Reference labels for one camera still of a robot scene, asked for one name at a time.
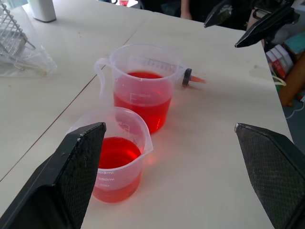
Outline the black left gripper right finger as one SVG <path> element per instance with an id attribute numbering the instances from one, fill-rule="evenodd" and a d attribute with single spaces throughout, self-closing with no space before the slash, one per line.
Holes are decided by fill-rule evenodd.
<path id="1" fill-rule="evenodd" d="M 286 136 L 234 127 L 251 185 L 274 229 L 305 229 L 305 154 Z"/>

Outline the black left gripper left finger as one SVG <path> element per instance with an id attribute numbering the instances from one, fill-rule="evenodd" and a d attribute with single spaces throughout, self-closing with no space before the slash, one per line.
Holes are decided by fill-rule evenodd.
<path id="1" fill-rule="evenodd" d="M 0 229 L 80 229 L 95 184 L 106 124 L 68 133 L 0 218 Z"/>

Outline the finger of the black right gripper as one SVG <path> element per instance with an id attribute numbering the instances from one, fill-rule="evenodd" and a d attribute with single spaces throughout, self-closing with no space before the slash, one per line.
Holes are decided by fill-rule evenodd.
<path id="1" fill-rule="evenodd" d="M 273 13 L 269 13 L 255 22 L 235 44 L 236 48 L 251 46 L 276 32 L 286 24 L 295 22 L 295 10 L 284 6 Z"/>
<path id="2" fill-rule="evenodd" d="M 231 0 L 222 0 L 208 14 L 204 27 L 208 28 L 214 25 L 219 25 L 229 19 L 233 12 Z"/>

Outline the small beaker with red liquid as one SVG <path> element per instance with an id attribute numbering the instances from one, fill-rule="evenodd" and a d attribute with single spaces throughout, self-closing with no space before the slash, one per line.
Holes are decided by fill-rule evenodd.
<path id="1" fill-rule="evenodd" d="M 97 122 L 106 124 L 106 132 L 92 194 L 106 203 L 121 202 L 139 186 L 143 159 L 153 151 L 150 132 L 138 114 L 122 107 L 91 111 L 68 131 Z"/>

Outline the clear syringe with orange tip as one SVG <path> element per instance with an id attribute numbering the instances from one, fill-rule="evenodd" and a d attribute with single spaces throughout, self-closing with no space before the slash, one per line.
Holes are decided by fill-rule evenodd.
<path id="1" fill-rule="evenodd" d="M 163 76 L 170 76 L 176 71 L 180 71 L 181 73 L 178 73 L 176 82 L 182 87 L 189 86 L 190 82 L 206 83 L 204 79 L 192 75 L 192 69 L 190 68 L 143 56 L 131 55 L 128 59 L 127 69 L 129 71 L 146 70 Z"/>

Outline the large beaker with red liquid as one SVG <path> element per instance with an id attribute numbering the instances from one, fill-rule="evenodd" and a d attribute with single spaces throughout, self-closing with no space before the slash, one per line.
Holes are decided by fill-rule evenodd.
<path id="1" fill-rule="evenodd" d="M 129 44 L 115 50 L 109 58 L 100 58 L 94 70 L 105 87 L 102 66 L 111 69 L 114 105 L 137 113 L 151 134 L 166 121 L 174 89 L 184 68 L 177 56 L 149 44 Z"/>

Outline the teal box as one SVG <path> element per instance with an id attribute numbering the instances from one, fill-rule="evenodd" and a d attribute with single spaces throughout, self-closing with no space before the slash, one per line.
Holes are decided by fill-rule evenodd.
<path id="1" fill-rule="evenodd" d="M 284 47 L 293 55 L 305 51 L 305 31 L 285 40 Z"/>

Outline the stack of white red boxes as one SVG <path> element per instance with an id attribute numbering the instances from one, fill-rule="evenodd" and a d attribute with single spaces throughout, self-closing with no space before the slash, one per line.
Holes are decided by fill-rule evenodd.
<path id="1" fill-rule="evenodd" d="M 278 44 L 266 52 L 266 57 L 277 77 L 285 80 L 294 66 L 294 63 L 285 48 Z"/>

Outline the person in dark clothes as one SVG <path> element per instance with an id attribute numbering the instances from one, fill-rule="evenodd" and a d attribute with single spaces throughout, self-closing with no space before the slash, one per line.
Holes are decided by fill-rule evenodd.
<path id="1" fill-rule="evenodd" d="M 183 19 L 205 22 L 208 14 L 221 0 L 138 0 L 143 10 L 167 14 Z M 251 10 L 234 12 L 233 15 L 221 23 L 220 26 L 246 30 L 251 16 Z"/>

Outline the brown wooden furniture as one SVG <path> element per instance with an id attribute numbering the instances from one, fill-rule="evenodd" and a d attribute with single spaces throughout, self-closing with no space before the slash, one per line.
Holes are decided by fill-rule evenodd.
<path id="1" fill-rule="evenodd" d="M 279 99 L 282 106 L 289 106 L 292 99 L 305 86 L 305 51 L 302 53 L 286 80 L 286 86 L 279 91 Z"/>

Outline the clear plastic bag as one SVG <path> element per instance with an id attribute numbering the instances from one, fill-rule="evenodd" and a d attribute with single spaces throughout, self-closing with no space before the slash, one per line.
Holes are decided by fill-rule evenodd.
<path id="1" fill-rule="evenodd" d="M 0 78 L 42 78 L 56 70 L 56 63 L 43 48 L 26 47 L 20 55 L 0 51 Z"/>

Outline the white cylindrical container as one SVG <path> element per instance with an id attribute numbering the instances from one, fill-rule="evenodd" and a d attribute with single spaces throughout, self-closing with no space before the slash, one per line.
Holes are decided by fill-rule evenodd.
<path id="1" fill-rule="evenodd" d="M 27 0 L 33 18 L 49 23 L 57 20 L 53 0 Z"/>

